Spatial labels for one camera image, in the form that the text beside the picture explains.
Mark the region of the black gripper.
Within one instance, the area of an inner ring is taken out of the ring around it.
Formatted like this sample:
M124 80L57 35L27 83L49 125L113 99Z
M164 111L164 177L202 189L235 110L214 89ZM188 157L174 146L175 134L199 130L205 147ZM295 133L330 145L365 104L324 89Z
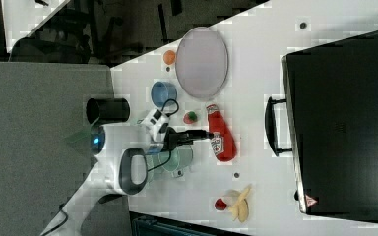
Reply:
M173 151L179 146L192 145L192 140L212 139L213 133L205 130L188 130L187 132L176 132L172 128L168 128L163 141L164 151Z

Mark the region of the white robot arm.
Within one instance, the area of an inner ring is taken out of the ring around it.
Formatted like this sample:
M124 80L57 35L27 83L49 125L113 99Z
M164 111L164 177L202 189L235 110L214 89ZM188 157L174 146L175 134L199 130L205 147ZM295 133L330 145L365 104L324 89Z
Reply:
M148 155L170 153L212 136L205 130L176 132L172 128L154 136L141 126L104 126L97 136L99 141L92 142L98 149L96 164L39 236L82 236L82 225L101 198L132 196L144 189L151 170L147 166Z

